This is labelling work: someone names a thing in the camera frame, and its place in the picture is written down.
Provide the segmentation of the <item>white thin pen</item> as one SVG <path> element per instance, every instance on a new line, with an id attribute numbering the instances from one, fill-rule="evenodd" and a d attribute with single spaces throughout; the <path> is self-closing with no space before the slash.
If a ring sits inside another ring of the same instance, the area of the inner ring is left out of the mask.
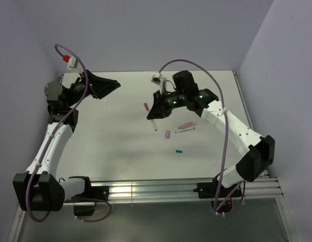
<path id="1" fill-rule="evenodd" d="M 158 128 L 157 128 L 157 125 L 156 125 L 155 121 L 154 121 L 154 120 L 151 120 L 151 123 L 152 123 L 153 129 L 154 129 L 155 131 L 157 131 Z"/>

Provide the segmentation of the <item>pink pen cap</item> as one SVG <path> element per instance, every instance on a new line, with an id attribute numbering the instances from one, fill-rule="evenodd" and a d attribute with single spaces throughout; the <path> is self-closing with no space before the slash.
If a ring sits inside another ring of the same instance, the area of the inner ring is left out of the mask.
<path id="1" fill-rule="evenodd" d="M 146 110 L 146 111 L 149 111 L 148 104 L 147 104 L 147 103 L 144 103 L 143 105 L 144 105 L 145 110 Z"/>

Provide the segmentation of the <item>teal thin pen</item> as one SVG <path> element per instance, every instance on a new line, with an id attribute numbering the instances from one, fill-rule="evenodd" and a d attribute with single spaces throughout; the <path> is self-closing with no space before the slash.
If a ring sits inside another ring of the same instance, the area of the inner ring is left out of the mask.
<path id="1" fill-rule="evenodd" d="M 193 131 L 193 130 L 195 130 L 195 127 L 183 129 L 183 130 L 178 130 L 178 131 L 175 131 L 174 133 L 179 134 L 179 133 L 189 132 L 189 131 Z"/>

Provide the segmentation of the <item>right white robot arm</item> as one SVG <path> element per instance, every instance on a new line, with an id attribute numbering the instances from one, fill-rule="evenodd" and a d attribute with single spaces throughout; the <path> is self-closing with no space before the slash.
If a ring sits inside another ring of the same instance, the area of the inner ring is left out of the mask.
<path id="1" fill-rule="evenodd" d="M 162 74 L 153 75 L 151 81 L 159 86 L 153 94 L 153 105 L 147 119 L 163 119 L 170 116 L 173 109 L 186 107 L 205 119 L 222 134 L 225 142 L 231 142 L 241 154 L 241 160 L 220 172 L 213 184 L 217 196 L 225 196 L 231 186 L 245 180 L 253 182 L 274 161 L 275 140 L 252 130 L 232 112 L 223 100 L 209 89 L 198 88 L 189 71 L 180 71 L 172 76 L 174 91 L 166 90 L 168 81 Z"/>

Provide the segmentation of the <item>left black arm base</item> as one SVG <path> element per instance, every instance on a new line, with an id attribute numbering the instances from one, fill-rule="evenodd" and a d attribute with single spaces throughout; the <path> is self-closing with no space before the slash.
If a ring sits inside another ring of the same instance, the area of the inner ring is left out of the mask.
<path id="1" fill-rule="evenodd" d="M 93 205 L 74 205 L 73 213 L 77 218 L 83 218 L 84 220 L 88 220 L 86 219 L 87 217 L 90 217 L 95 212 L 97 212 L 97 206 L 99 203 L 106 204 L 106 206 L 108 207 L 108 211 L 106 215 L 103 218 L 101 218 L 101 220 L 103 220 L 107 218 L 112 211 L 112 206 L 108 202 L 108 199 L 109 199 L 109 186 L 91 187 L 88 192 L 84 192 L 83 194 L 74 196 L 72 198 L 72 202 L 73 203 L 92 202 Z"/>

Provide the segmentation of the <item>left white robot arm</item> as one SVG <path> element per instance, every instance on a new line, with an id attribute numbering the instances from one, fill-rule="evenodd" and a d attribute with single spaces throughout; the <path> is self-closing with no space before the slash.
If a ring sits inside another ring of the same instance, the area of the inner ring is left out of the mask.
<path id="1" fill-rule="evenodd" d="M 80 201 L 91 199 L 93 189 L 89 177 L 71 176 L 60 183 L 56 179 L 58 163 L 78 123 L 76 104 L 87 96 L 102 99 L 120 86 L 118 81 L 98 77 L 90 71 L 81 73 L 70 87 L 60 81 L 46 85 L 49 119 L 44 140 L 26 171 L 13 179 L 23 211 L 59 211 L 66 200 L 75 196 Z"/>

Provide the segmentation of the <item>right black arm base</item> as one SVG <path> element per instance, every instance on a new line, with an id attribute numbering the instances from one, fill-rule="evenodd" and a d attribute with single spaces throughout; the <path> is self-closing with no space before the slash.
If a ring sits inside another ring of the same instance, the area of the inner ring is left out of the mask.
<path id="1" fill-rule="evenodd" d="M 234 184 L 233 186 L 229 188 L 224 188 L 221 186 L 220 192 L 219 192 L 219 199 L 223 199 L 228 196 L 228 194 L 237 186 L 237 184 Z M 200 199 L 214 199 L 216 192 L 218 188 L 217 182 L 203 182 L 203 183 L 197 183 L 197 187 L 193 190 L 193 192 L 198 194 L 198 197 Z"/>

